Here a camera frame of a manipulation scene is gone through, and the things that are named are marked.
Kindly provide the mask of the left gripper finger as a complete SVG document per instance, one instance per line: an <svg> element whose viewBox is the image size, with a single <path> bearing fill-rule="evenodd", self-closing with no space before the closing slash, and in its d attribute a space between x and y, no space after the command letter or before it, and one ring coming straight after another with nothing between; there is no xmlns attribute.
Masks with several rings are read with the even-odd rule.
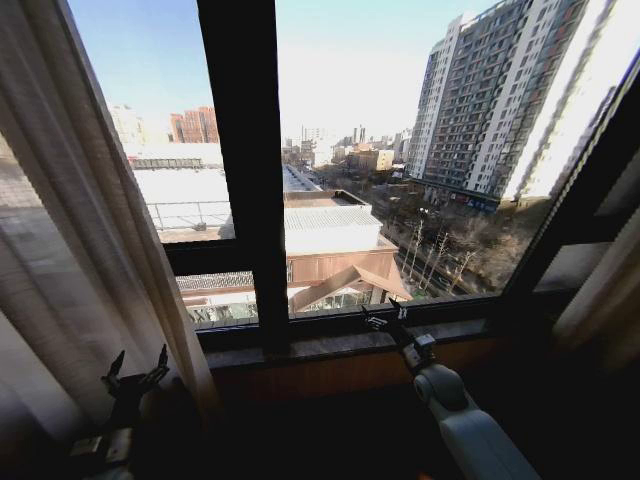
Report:
<svg viewBox="0 0 640 480"><path fill-rule="evenodd" d="M163 344L156 366L143 376L141 384L143 386L155 386L167 375L168 372L167 345Z"/></svg>
<svg viewBox="0 0 640 480"><path fill-rule="evenodd" d="M121 350L111 363L107 373L101 377L101 381L105 386L107 393L111 396L117 396L120 390L120 370L124 362L124 357L125 351Z"/></svg>

